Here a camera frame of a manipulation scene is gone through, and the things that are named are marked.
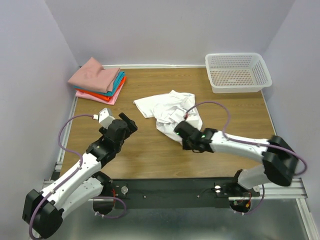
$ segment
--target folded pink towel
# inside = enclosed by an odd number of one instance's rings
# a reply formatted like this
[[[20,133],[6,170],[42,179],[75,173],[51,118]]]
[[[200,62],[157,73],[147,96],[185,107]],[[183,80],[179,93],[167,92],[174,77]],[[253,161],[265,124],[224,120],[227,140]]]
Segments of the folded pink towel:
[[[89,91],[106,93],[113,90],[119,72],[119,67],[104,69],[100,62],[91,57],[75,72],[68,83]]]
[[[75,96],[79,97],[79,98],[83,98],[83,99],[90,99],[90,100],[97,101],[97,102],[100,102],[100,103],[103,103],[103,104],[115,105],[116,100],[117,100],[117,98],[119,96],[119,93],[120,93],[120,91],[121,91],[123,86],[124,86],[124,84],[122,84],[121,87],[119,87],[117,89],[117,91],[114,93],[114,95],[110,99],[110,101],[105,101],[105,100],[102,100],[102,99],[100,99],[98,97],[92,96],[92,95],[90,95],[88,93],[84,93],[84,92],[80,92],[80,91],[76,91]]]

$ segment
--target gray floor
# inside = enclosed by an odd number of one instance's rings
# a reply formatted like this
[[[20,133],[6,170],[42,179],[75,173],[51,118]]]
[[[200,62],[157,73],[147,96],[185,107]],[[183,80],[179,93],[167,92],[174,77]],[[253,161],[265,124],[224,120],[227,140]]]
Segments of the gray floor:
[[[259,210],[245,216],[217,208],[131,209],[120,219],[94,216],[92,202],[88,201],[70,214],[49,239],[307,240],[308,237],[295,199],[267,199]]]

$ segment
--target folded orange cloth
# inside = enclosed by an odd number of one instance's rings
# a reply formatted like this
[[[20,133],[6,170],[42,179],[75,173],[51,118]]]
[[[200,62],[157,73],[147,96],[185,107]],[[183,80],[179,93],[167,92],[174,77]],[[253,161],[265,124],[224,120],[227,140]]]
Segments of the folded orange cloth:
[[[118,89],[125,83],[127,79],[127,76],[124,76],[119,84],[119,86],[117,87],[116,91],[118,91]],[[79,88],[76,88],[76,90],[78,90],[79,92],[81,93],[85,93],[85,94],[89,94],[91,96],[94,96],[98,99],[101,99],[101,100],[104,100],[106,102],[110,101],[110,99],[112,99],[112,96],[105,96],[105,95],[101,95],[101,94],[98,94],[98,93],[95,93],[95,92],[91,92],[91,91],[87,91],[87,90],[83,90],[83,89],[79,89]]]

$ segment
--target white plastic basket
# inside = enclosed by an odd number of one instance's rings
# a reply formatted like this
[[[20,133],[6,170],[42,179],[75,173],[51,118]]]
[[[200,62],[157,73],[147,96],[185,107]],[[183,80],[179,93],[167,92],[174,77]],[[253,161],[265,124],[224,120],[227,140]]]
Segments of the white plastic basket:
[[[266,63],[258,53],[208,54],[205,65],[215,94],[253,93],[272,84]]]

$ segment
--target screw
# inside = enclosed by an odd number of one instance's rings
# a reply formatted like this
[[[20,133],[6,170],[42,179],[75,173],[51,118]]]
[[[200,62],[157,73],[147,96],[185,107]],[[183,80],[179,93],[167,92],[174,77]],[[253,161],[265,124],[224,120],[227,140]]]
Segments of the screw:
[[[254,186],[253,190],[258,193],[258,192],[260,192],[260,187],[259,186]]]
[[[126,193],[128,192],[128,188],[127,188],[126,186],[123,186],[123,187],[121,188],[121,192],[122,192],[123,194],[126,194]]]
[[[215,191],[217,194],[220,193],[220,192],[221,192],[221,186],[219,186],[219,185],[214,186],[214,191]]]

